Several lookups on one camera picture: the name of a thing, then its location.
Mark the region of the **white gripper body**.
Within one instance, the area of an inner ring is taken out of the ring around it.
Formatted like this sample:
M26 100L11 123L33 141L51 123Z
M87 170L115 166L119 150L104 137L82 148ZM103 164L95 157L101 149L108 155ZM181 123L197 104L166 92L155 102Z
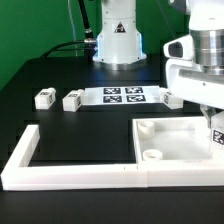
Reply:
M163 51L174 96L224 109L224 35L186 35L166 43Z

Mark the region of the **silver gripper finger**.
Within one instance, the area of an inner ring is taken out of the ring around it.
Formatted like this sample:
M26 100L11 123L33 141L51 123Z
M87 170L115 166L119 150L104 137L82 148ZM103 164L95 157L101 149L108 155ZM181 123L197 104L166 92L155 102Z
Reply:
M211 118L215 115L215 109L207 105L201 105L200 110L207 120L208 127L211 127Z

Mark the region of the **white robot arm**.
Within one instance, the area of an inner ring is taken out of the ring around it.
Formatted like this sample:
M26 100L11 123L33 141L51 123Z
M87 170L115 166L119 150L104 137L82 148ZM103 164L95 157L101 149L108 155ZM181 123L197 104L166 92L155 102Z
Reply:
M210 128L224 110L224 0L168 0L190 16L189 33L166 43L166 82L177 98L198 103ZM143 62L142 36L136 29L136 0L101 0L102 30L96 65L127 69Z

